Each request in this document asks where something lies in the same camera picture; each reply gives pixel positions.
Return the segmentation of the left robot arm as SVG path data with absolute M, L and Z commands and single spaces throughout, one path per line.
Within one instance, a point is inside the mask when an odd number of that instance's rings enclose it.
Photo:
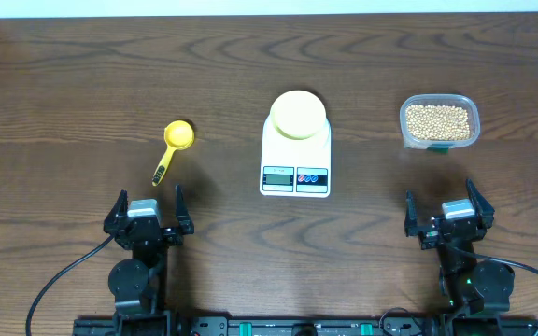
M 103 230 L 120 247 L 132 253 L 118 262 L 108 276 L 115 297 L 114 328 L 117 335 L 178 335 L 180 326 L 165 308 L 167 250 L 184 243 L 194 224 L 175 187 L 177 223 L 163 227 L 154 199 L 128 201 L 123 190 L 104 220 Z

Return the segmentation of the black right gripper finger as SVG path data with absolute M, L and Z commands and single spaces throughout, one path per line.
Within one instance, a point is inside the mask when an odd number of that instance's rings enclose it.
M 404 220 L 404 232 L 406 236 L 418 236 L 418 214 L 415 200 L 412 193 L 408 190 L 405 194 L 406 213 Z
M 485 199 L 485 197 L 477 190 L 471 179 L 466 180 L 466 189 L 469 200 L 475 210 L 475 215 L 479 219 L 483 228 L 491 228 L 494 221 L 495 209 Z

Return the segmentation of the yellow measuring scoop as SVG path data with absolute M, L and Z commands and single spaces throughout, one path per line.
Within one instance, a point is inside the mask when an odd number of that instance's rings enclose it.
M 153 186 L 158 186 L 162 182 L 174 153 L 189 148 L 194 139 L 194 129 L 185 120 L 175 120 L 165 127 L 163 140 L 166 144 L 166 151 L 163 153 L 152 177 L 151 184 Z

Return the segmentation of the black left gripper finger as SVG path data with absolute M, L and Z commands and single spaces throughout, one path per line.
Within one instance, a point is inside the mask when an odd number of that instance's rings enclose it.
M 189 214 L 182 188 L 176 185 L 176 219 L 182 234 L 194 234 L 194 224 Z
M 128 209 L 128 194 L 125 189 L 120 192 L 120 195 L 107 214 L 104 220 L 104 229 L 105 230 L 115 230 L 117 229 L 120 221 L 127 216 Z

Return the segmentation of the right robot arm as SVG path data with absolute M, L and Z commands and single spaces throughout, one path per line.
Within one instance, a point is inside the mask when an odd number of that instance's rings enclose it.
M 417 237 L 420 248 L 434 249 L 440 262 L 440 287 L 450 300 L 448 311 L 427 321 L 427 335 L 501 335 L 500 314 L 510 308 L 515 273 L 501 262 L 478 259 L 473 243 L 483 240 L 494 220 L 494 208 L 471 180 L 465 199 L 444 203 L 443 213 L 418 219 L 411 192 L 405 196 L 404 233 Z

